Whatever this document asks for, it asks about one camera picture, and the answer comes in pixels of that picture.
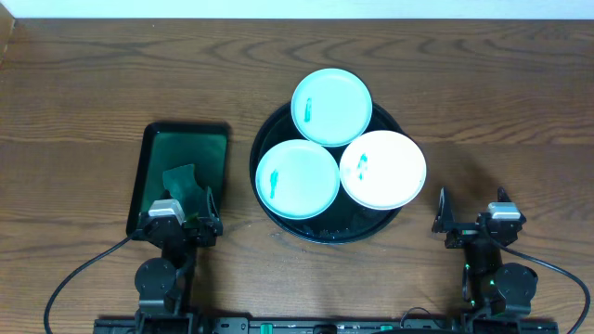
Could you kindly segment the round black tray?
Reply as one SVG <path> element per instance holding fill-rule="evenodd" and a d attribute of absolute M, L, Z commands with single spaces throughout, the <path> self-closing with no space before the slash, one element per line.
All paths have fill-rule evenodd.
<path fill-rule="evenodd" d="M 291 104 L 279 107 L 264 122 L 255 137 L 249 160 L 252 187 L 256 187 L 257 165 L 274 145 L 301 139 L 291 118 Z M 321 214 L 305 220 L 283 218 L 259 199 L 267 216 L 280 228 L 298 238 L 321 244 L 344 244 L 368 238 L 387 226 L 400 210 L 373 210 L 356 203 L 341 187 L 337 197 Z"/>

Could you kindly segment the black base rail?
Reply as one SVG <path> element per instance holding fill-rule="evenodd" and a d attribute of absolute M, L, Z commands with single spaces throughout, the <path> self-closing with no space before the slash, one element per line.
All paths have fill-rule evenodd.
<path fill-rule="evenodd" d="M 213 319 L 101 318 L 94 334 L 399 334 L 399 333 L 557 333 L 549 321 L 478 320 L 469 328 L 448 321 L 408 318 L 403 322 L 343 320 L 279 320 L 219 317 Z"/>

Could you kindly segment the rectangular black water tray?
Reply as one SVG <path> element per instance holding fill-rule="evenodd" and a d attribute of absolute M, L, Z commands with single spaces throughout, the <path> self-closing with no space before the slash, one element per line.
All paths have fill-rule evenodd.
<path fill-rule="evenodd" d="M 230 126 L 225 122 L 154 122 L 143 134 L 126 234 L 132 235 L 139 215 L 165 194 L 162 174 L 192 164 L 196 183 L 213 192 L 221 207 L 226 178 Z"/>

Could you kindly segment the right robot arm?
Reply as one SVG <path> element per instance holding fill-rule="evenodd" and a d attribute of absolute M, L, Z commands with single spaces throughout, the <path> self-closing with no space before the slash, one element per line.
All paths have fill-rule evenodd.
<path fill-rule="evenodd" d="M 448 192 L 440 191 L 432 231 L 444 233 L 445 247 L 462 249 L 465 258 L 462 296 L 471 309 L 462 313 L 461 331 L 521 331 L 521 319 L 531 313 L 538 278 L 522 264 L 503 263 L 501 251 L 517 240 L 525 222 L 503 188 L 497 190 L 497 201 L 489 203 L 473 223 L 458 222 Z"/>

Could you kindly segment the mint plate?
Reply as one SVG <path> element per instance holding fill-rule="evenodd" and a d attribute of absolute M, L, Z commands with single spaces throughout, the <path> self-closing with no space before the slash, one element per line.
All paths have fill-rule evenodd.
<path fill-rule="evenodd" d="M 270 148 L 257 164 L 256 195 L 272 213 L 305 220 L 325 211 L 340 189 L 336 160 L 317 143 L 292 139 Z"/>
<path fill-rule="evenodd" d="M 306 139 L 336 148 L 351 143 L 368 128 L 370 92 L 349 71 L 323 69 L 303 78 L 291 98 L 291 118 Z"/>

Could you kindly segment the white plate green stain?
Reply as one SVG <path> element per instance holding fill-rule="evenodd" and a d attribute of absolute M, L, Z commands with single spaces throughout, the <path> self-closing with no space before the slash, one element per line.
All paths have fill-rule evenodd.
<path fill-rule="evenodd" d="M 420 193 L 427 176 L 419 146 L 387 130 L 355 139 L 343 152 L 339 168 L 346 193 L 358 204 L 379 211 L 408 204 Z"/>

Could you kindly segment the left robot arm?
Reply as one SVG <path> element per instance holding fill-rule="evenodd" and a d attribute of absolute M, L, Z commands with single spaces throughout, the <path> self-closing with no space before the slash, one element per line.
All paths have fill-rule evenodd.
<path fill-rule="evenodd" d="M 214 246 L 223 234 L 223 225 L 210 188 L 201 191 L 197 204 L 194 217 L 174 198 L 155 200 L 138 215 L 131 237 L 156 246 L 161 255 L 145 261 L 136 271 L 139 302 L 133 333 L 214 332 L 214 321 L 190 306 L 189 299 L 197 249 Z"/>

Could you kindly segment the green scouring sponge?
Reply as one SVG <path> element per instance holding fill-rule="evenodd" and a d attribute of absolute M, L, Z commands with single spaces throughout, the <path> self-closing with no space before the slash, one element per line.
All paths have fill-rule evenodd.
<path fill-rule="evenodd" d="M 200 214 L 204 200 L 204 190 L 198 185 L 195 177 L 195 165 L 187 164 L 162 173 L 164 189 L 172 199 L 176 199 L 189 221 Z"/>

